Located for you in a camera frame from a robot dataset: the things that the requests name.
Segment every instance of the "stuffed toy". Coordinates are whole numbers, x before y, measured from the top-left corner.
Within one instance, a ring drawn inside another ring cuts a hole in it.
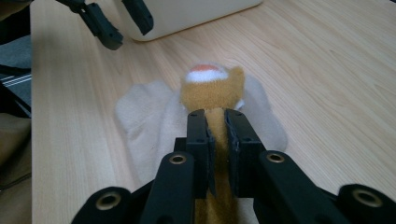
[[[243,105],[245,75],[240,67],[228,70],[218,64],[194,66],[182,80],[180,101],[189,112],[203,109],[215,138],[216,197],[196,200],[195,223],[238,223],[236,199],[228,183],[228,139],[224,109]]]
[[[175,138],[186,137],[191,111],[205,110],[215,137],[216,196],[196,200],[195,223],[258,223],[252,199],[237,199],[228,182],[224,109],[244,113],[268,150],[284,151],[287,136],[272,113],[261,83],[241,67],[198,63],[181,79],[179,90],[163,81],[136,84],[117,102],[116,116],[125,131],[135,189],[152,180]]]

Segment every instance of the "gray fabric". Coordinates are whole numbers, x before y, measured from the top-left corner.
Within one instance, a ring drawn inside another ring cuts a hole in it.
[[[24,36],[0,45],[0,64],[19,67],[32,67],[32,43],[30,36]]]

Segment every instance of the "white box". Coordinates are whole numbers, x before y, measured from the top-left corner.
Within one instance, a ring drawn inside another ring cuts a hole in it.
[[[154,19],[154,28],[142,35],[121,0],[116,0],[128,36],[149,41],[192,26],[255,7],[262,0],[144,0]]]

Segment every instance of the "table surface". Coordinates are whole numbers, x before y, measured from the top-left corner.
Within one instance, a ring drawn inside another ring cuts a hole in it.
[[[126,34],[114,1],[96,1]],[[396,4],[264,0],[150,42],[108,50],[56,1],[34,1],[33,221],[70,223],[131,177],[115,104],[136,83],[173,89],[194,64],[242,66],[264,86],[287,153],[320,187],[360,183],[396,200]]]

